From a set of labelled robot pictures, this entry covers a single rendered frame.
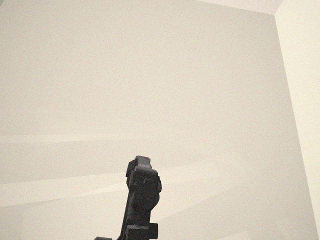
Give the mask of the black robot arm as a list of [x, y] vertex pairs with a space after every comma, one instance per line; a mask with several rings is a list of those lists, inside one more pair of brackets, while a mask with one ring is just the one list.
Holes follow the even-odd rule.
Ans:
[[158, 204], [162, 191], [162, 183], [158, 172], [152, 169], [151, 159], [136, 156], [128, 163], [126, 184], [128, 197], [121, 227], [117, 240], [150, 240], [158, 239], [158, 223], [149, 225], [133, 224], [129, 215], [151, 217], [151, 210]]

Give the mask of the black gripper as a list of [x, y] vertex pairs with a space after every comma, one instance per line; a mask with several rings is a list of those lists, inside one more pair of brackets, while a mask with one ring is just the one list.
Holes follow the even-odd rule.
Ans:
[[[141, 215], [128, 215], [126, 220], [132, 220], [133, 225], [149, 226], [150, 218]], [[97, 236], [94, 240], [112, 240], [112, 238]]]

